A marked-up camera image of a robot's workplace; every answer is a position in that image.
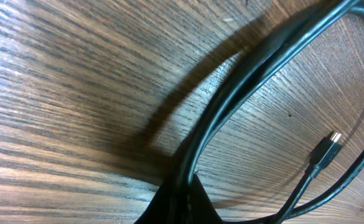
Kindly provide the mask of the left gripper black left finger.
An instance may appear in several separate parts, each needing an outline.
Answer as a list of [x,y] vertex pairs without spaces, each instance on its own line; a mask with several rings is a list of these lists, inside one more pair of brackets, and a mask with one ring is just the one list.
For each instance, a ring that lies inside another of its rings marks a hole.
[[176,199],[171,182],[163,182],[135,224],[175,223]]

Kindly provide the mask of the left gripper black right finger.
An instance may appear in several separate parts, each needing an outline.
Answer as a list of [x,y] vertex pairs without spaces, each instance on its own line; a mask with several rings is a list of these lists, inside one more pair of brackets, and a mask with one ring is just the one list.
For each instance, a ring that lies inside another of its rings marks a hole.
[[224,224],[214,209],[201,181],[194,174],[187,201],[187,223]]

